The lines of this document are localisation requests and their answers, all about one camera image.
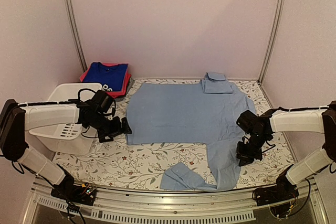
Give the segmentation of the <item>blue t-shirt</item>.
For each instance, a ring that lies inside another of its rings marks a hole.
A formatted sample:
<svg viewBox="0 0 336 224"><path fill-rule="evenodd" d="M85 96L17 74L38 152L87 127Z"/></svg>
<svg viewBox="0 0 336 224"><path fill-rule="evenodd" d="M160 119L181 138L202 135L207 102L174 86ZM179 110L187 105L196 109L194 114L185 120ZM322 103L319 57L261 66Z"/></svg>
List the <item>blue t-shirt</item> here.
<svg viewBox="0 0 336 224"><path fill-rule="evenodd" d="M100 83L106 91L121 91L128 72L128 64L104 65L101 62L93 62L86 72L82 82Z"/></svg>

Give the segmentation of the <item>light blue garment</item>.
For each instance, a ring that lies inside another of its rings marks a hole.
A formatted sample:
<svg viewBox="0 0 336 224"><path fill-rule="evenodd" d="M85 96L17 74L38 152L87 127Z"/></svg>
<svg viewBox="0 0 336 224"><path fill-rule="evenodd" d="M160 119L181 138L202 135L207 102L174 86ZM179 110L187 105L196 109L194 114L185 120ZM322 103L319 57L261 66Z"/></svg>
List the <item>light blue garment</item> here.
<svg viewBox="0 0 336 224"><path fill-rule="evenodd" d="M127 106L126 117L132 131L127 143L205 144L216 183L206 183L179 162L164 172L161 189L231 190L241 171L236 146L244 135L236 122L243 112L255 110L253 101L224 79L204 78L196 84L144 83Z"/></svg>

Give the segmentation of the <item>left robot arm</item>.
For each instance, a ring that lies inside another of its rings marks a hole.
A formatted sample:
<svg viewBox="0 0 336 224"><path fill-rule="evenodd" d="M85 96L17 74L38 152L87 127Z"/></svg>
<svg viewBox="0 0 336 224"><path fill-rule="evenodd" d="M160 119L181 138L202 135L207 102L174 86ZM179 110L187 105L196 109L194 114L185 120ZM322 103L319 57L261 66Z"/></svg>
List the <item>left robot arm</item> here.
<svg viewBox="0 0 336 224"><path fill-rule="evenodd" d="M90 149L86 139L97 138L104 143L132 132L127 118L119 118L115 111L115 99L102 90L86 101L79 97L37 103L8 99L1 111L2 154L44 178L67 200L73 200L78 195L74 178L29 146L25 135L37 137L53 152L82 155Z"/></svg>

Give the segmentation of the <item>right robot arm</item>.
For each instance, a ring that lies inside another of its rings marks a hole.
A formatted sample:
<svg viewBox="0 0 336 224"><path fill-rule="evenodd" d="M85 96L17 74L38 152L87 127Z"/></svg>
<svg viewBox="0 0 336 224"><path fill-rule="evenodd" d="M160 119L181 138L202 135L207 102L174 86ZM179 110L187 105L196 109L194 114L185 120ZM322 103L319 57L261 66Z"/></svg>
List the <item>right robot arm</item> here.
<svg viewBox="0 0 336 224"><path fill-rule="evenodd" d="M276 133L287 136L316 136L321 145L305 158L287 168L276 180L271 196L284 200L296 185L335 162L335 101L318 107L269 109L262 115L250 110L240 114L237 125L249 138L237 144L240 166L262 160L263 145Z"/></svg>

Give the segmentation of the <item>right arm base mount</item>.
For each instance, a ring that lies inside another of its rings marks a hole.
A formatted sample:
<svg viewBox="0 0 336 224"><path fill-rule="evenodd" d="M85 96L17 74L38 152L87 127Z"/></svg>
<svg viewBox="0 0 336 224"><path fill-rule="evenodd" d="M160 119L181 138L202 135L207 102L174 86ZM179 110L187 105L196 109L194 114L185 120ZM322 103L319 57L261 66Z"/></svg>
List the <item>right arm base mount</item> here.
<svg viewBox="0 0 336 224"><path fill-rule="evenodd" d="M296 185L289 182L276 182L274 186L259 187L252 193L252 199L257 206L274 204L277 202L295 199L299 196Z"/></svg>

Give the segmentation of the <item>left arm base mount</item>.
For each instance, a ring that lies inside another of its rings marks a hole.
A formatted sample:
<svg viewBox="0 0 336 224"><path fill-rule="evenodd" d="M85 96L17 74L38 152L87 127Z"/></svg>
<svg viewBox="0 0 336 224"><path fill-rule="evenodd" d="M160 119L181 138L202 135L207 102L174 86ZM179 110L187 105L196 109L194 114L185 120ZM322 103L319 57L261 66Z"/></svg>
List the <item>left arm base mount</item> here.
<svg viewBox="0 0 336 224"><path fill-rule="evenodd" d="M51 196L73 203L87 206L93 206L97 194L97 188L94 185L84 183L75 185L72 182L54 185Z"/></svg>

